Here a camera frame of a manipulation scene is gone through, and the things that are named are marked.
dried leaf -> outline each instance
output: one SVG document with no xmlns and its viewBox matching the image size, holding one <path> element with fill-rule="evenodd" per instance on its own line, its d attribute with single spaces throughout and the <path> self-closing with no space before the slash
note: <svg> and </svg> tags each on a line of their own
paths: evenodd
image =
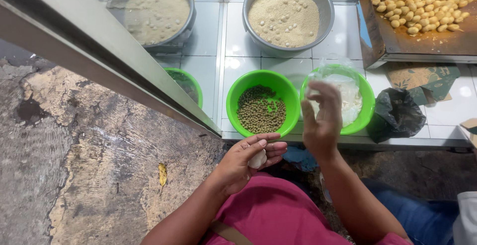
<svg viewBox="0 0 477 245">
<path fill-rule="evenodd" d="M 161 183 L 161 186 L 164 186 L 166 181 L 167 169 L 165 168 L 165 165 L 163 163 L 159 163 L 159 182 Z"/>
</svg>

right hand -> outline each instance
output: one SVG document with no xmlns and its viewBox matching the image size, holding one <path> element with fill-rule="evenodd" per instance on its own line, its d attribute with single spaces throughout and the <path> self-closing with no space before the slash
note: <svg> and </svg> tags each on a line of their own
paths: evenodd
<svg viewBox="0 0 477 245">
<path fill-rule="evenodd" d="M 308 86 L 320 92 L 320 95 L 306 95 L 311 101 L 319 103 L 319 112 L 315 118 L 311 103 L 307 100 L 301 101 L 303 143 L 320 162 L 330 159 L 338 151 L 338 139 L 343 127 L 341 94 L 333 85 L 322 81 L 310 81 Z"/>
</svg>

person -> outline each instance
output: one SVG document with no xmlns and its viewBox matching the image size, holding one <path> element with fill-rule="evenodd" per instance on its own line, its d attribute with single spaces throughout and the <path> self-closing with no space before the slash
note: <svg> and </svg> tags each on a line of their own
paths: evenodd
<svg viewBox="0 0 477 245">
<path fill-rule="evenodd" d="M 358 245 L 412 244 L 398 220 L 337 149 L 343 125 L 339 91 L 319 81 L 309 86 L 320 92 L 308 95 L 319 102 L 319 113 L 315 118 L 310 103 L 301 102 L 303 143 L 321 166 L 344 227 Z M 331 230 L 318 207 L 295 184 L 247 166 L 263 149 L 267 160 L 259 169 L 278 163 L 287 144 L 269 141 L 279 138 L 279 133 L 264 133 L 237 142 L 194 193 L 141 244 L 350 244 Z"/>
</svg>

left hand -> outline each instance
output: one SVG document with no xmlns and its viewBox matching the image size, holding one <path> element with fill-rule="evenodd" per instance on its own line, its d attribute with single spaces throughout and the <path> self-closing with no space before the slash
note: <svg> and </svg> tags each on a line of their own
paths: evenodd
<svg viewBox="0 0 477 245">
<path fill-rule="evenodd" d="M 225 154 L 208 179 L 218 185 L 226 196 L 240 192 L 257 170 L 282 160 L 281 155 L 287 151 L 287 143 L 267 143 L 278 138 L 280 133 L 273 132 L 256 134 L 239 141 Z M 248 167 L 248 161 L 263 149 L 267 151 L 267 161 L 259 169 Z"/>
</svg>

green plastic bowl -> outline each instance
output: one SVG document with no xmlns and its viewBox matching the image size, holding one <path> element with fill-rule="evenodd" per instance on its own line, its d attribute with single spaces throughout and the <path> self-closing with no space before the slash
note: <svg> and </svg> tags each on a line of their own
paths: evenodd
<svg viewBox="0 0 477 245">
<path fill-rule="evenodd" d="M 163 69 L 165 71 L 174 71 L 174 72 L 182 73 L 187 78 L 189 78 L 190 81 L 194 84 L 194 87 L 197 90 L 198 102 L 196 102 L 196 104 L 199 105 L 200 108 L 202 108 L 202 89 L 200 88 L 199 83 L 197 82 L 197 80 L 193 76 L 191 76 L 191 74 L 189 74 L 188 72 L 186 72 L 182 69 L 179 69 L 179 68 L 166 67 L 166 68 L 163 68 Z"/>
<path fill-rule="evenodd" d="M 350 135 L 360 130 L 364 129 L 371 118 L 373 117 L 374 113 L 374 106 L 376 104 L 376 99 L 374 98 L 374 92 L 371 86 L 369 85 L 366 78 L 364 78 L 360 73 L 359 74 L 359 91 L 361 92 L 362 96 L 362 108 L 361 112 L 358 115 L 358 118 L 351 123 L 350 125 L 341 129 L 341 135 Z M 300 90 L 300 100 L 305 99 L 305 90 L 306 84 L 308 83 L 308 77 L 305 78 L 305 81 L 301 85 Z"/>
<path fill-rule="evenodd" d="M 281 138 L 287 135 L 298 122 L 300 117 L 300 100 L 296 88 L 283 75 L 270 70 L 255 70 L 239 77 L 229 90 L 227 95 L 227 115 L 232 126 L 245 137 L 254 135 L 240 125 L 237 118 L 237 109 L 239 107 L 239 97 L 242 93 L 256 85 L 270 87 L 277 94 L 273 97 L 274 100 L 281 98 L 287 108 L 287 115 L 283 125 L 276 131 L 281 134 Z"/>
</svg>

